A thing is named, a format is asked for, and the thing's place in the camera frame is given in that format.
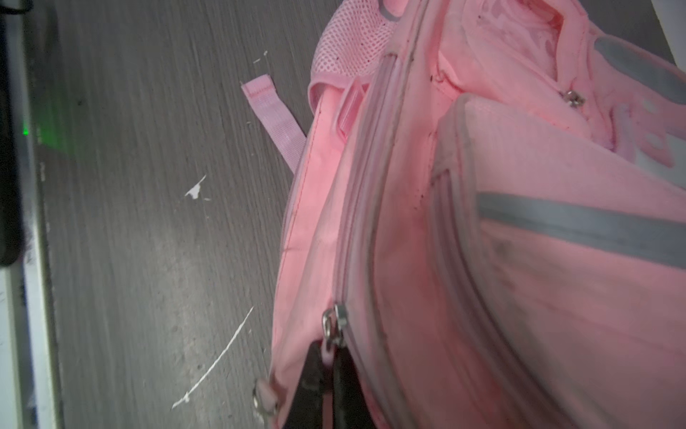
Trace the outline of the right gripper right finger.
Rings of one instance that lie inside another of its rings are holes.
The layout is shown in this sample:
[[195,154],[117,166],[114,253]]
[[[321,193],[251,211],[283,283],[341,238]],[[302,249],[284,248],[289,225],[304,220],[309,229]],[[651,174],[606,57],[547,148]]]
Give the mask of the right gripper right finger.
[[332,396],[334,429],[376,429],[348,349],[339,349],[335,354]]

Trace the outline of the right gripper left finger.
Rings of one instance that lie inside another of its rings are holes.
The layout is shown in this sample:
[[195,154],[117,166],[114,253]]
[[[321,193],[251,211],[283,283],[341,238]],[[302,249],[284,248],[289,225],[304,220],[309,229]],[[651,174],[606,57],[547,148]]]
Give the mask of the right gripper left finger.
[[323,397],[329,391],[329,368],[323,363],[322,341],[313,341],[305,356],[285,429],[323,429]]

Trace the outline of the pink student backpack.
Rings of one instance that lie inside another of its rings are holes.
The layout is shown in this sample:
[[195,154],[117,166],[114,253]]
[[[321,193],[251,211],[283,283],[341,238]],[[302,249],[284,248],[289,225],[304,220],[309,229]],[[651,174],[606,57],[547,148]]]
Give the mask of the pink student backpack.
[[295,180],[272,362],[313,341],[376,428],[685,425],[685,74],[576,1],[346,1],[303,132],[243,86]]

